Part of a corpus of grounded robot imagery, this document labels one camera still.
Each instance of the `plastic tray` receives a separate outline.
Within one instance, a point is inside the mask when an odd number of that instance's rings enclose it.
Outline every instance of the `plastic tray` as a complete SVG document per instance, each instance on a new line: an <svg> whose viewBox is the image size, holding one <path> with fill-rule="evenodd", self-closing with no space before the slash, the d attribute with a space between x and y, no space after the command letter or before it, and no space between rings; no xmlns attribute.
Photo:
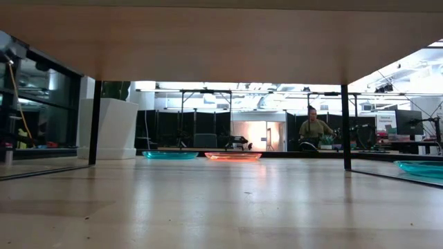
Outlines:
<svg viewBox="0 0 443 249"><path fill-rule="evenodd" d="M198 152L144 151L142 155L148 159L188 160L196 158Z"/></svg>
<svg viewBox="0 0 443 249"><path fill-rule="evenodd" d="M223 161L256 161L262 156L261 153L238 153L238 152L206 152L205 156L211 160Z"/></svg>
<svg viewBox="0 0 443 249"><path fill-rule="evenodd" d="M443 162L438 161L396 161L400 169L409 174L432 178L443 178Z"/></svg>

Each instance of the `potted plant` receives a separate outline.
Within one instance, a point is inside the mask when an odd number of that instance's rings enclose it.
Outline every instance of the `potted plant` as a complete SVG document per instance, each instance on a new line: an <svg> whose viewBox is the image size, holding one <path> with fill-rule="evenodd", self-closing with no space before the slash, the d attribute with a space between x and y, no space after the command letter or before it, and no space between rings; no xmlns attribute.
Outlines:
<svg viewBox="0 0 443 249"><path fill-rule="evenodd" d="M323 135L320 138L320 149L332 149L334 137L331 135Z"/></svg>
<svg viewBox="0 0 443 249"><path fill-rule="evenodd" d="M97 159L135 158L138 105L126 102L131 82L103 82L100 100ZM93 99L80 100L77 157L89 157Z"/></svg>

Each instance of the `green shirt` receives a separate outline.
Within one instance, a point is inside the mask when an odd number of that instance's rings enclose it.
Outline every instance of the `green shirt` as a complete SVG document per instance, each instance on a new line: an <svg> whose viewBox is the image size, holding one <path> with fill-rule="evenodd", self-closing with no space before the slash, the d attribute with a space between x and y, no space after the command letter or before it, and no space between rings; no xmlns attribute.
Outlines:
<svg viewBox="0 0 443 249"><path fill-rule="evenodd" d="M334 131L322 120L311 122L311 132L309 132L308 120L304 121L300 128L300 135L304 138L318 138L319 135L323 135L324 133L333 134Z"/></svg>

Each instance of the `computer monitor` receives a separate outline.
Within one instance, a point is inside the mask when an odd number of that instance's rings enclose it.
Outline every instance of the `computer monitor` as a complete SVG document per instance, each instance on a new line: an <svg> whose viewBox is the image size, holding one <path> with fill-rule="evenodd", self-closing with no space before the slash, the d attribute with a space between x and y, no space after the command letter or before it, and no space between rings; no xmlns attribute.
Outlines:
<svg viewBox="0 0 443 249"><path fill-rule="evenodd" d="M423 125L415 120L422 120L421 111L395 110L398 135L424 135Z"/></svg>

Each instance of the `yellow cable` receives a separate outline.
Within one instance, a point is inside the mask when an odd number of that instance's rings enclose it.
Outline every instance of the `yellow cable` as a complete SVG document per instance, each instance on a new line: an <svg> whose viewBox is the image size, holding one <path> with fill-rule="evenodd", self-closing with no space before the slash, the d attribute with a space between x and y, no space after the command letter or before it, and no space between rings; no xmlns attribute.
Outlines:
<svg viewBox="0 0 443 249"><path fill-rule="evenodd" d="M31 143L33 144L33 147L35 147L34 141L33 141L33 135L31 135L31 133L29 132L28 125L26 124L25 115L23 114L23 111L21 110L21 103L19 101L19 92L17 90L17 85L15 84L14 71L12 70L11 64L8 63L8 65L9 65L9 71L10 71L10 74L11 74L12 84L14 85L15 97L17 98L17 103L19 104L19 110L20 110L20 114L21 114L21 119L23 120L23 123L25 124L25 129L26 129L26 132L28 132L29 138L31 139Z"/></svg>

